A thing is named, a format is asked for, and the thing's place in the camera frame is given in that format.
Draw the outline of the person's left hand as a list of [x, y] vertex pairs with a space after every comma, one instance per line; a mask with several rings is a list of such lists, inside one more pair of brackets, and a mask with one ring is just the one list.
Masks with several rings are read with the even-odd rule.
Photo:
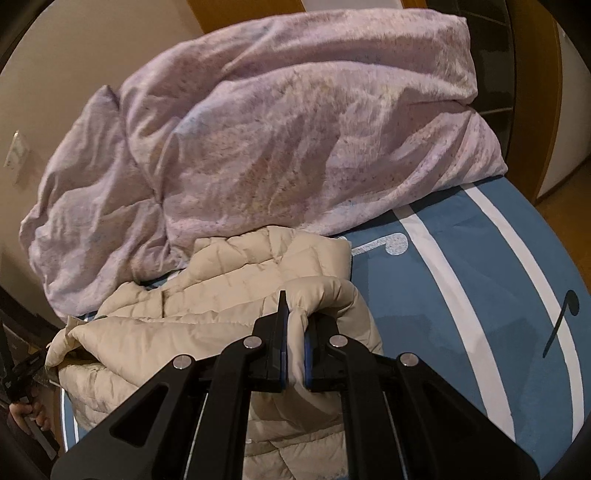
[[42, 431], [51, 429], [51, 421], [40, 401], [35, 401], [32, 404], [11, 403], [9, 412], [14, 423], [29, 436], [32, 435], [32, 431], [27, 423], [28, 420], [32, 420]]

